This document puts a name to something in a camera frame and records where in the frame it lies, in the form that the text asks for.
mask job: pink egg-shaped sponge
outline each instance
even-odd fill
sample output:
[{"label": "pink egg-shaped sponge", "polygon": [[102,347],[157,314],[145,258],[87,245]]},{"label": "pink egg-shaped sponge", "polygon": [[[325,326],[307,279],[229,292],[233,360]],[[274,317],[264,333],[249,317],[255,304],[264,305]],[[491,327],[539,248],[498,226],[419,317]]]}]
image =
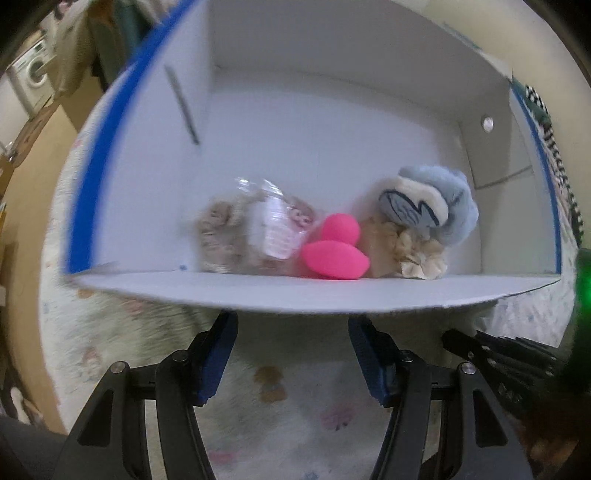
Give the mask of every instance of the pink egg-shaped sponge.
[{"label": "pink egg-shaped sponge", "polygon": [[320,237],[322,240],[337,240],[354,245],[359,241],[361,228],[352,215],[334,213],[329,215],[322,225]]},{"label": "pink egg-shaped sponge", "polygon": [[337,280],[356,280],[369,268],[369,258],[360,250],[335,240],[304,245],[301,256],[310,270]]}]

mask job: clear plastic packaging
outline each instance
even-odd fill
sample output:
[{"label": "clear plastic packaging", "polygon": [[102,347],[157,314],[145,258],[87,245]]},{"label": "clear plastic packaging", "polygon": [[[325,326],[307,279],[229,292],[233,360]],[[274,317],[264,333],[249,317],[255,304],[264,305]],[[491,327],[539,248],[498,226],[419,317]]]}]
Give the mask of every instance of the clear plastic packaging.
[{"label": "clear plastic packaging", "polygon": [[202,269],[293,275],[294,260],[318,225],[317,212],[268,180],[238,180],[239,194],[215,201],[197,221]]},{"label": "clear plastic packaging", "polygon": [[317,213],[268,180],[255,191],[245,213],[246,268],[264,274],[293,274],[292,260],[317,225]]}]

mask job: white appliance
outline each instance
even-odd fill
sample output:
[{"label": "white appliance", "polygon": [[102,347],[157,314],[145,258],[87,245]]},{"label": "white appliance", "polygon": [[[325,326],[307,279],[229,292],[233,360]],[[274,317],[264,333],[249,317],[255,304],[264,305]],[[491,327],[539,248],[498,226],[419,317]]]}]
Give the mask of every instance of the white appliance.
[{"label": "white appliance", "polygon": [[51,58],[45,39],[41,39],[12,63],[9,76],[29,116],[34,116],[53,95],[47,73],[39,69]]}]

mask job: dark cloth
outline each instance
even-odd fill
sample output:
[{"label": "dark cloth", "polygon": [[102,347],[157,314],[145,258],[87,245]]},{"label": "dark cloth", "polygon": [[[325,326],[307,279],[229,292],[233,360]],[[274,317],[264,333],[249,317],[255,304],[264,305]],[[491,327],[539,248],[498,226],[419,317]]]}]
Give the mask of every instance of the dark cloth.
[{"label": "dark cloth", "polygon": [[51,480],[66,437],[0,417],[0,478]]}]

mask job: small hole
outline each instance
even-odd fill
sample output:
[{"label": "small hole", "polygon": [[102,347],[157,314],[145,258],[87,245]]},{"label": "small hole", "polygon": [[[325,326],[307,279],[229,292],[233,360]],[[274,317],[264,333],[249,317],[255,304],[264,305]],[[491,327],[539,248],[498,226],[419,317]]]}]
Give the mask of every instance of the small hole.
[{"label": "small hole", "polygon": [[492,119],[491,116],[483,116],[482,117],[482,121],[480,122],[480,124],[482,125],[482,129],[486,132],[486,133],[491,133],[492,129],[495,127],[495,121]]}]

